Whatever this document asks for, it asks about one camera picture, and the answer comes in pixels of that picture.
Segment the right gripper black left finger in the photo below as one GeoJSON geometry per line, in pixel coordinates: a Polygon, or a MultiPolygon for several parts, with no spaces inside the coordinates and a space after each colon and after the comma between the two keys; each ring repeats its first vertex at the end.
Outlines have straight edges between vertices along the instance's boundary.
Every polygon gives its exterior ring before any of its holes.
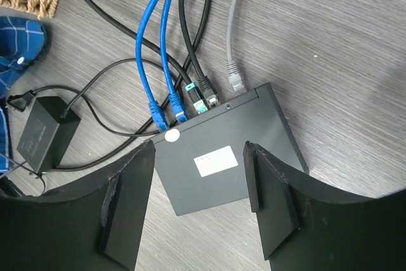
{"type": "Polygon", "coordinates": [[[38,197],[1,193],[2,270],[134,270],[154,173],[147,141],[38,197]]]}

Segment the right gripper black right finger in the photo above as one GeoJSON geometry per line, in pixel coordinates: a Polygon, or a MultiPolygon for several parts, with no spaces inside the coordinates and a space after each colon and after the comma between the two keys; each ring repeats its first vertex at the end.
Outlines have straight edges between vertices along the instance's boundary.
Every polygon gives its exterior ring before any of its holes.
{"type": "Polygon", "coordinates": [[[328,185],[247,142],[244,167],[272,270],[404,270],[405,191],[370,198],[328,185]]]}

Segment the black network switch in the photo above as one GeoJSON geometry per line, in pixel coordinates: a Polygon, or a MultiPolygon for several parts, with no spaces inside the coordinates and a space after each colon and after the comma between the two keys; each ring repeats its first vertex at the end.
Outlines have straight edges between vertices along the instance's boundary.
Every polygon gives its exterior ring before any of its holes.
{"type": "Polygon", "coordinates": [[[246,142],[257,143],[293,168],[309,172],[269,83],[152,141],[155,169],[178,216],[247,198],[246,142]]]}

